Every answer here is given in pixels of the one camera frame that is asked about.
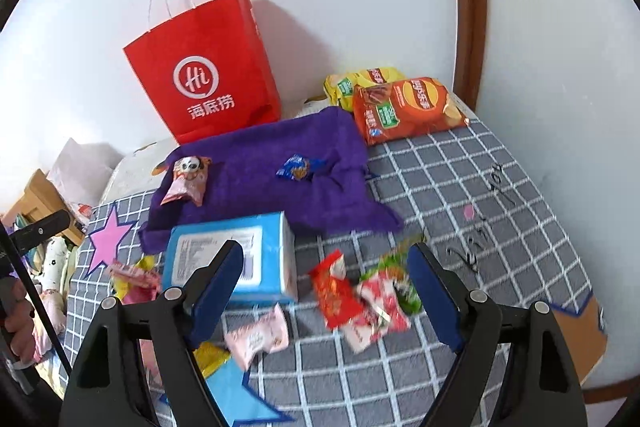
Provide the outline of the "person's left hand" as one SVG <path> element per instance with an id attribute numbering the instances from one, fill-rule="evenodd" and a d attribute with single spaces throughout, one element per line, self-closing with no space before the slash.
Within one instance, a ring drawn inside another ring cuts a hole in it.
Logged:
<path id="1" fill-rule="evenodd" d="M 31 365 L 35 354 L 35 339 L 32 335 L 34 308 L 26 298 L 23 283 L 15 277 L 3 277 L 1 299 L 13 303 L 11 310 L 6 312 L 6 319 L 3 322 L 4 328 L 11 335 L 9 346 L 22 363 Z"/>

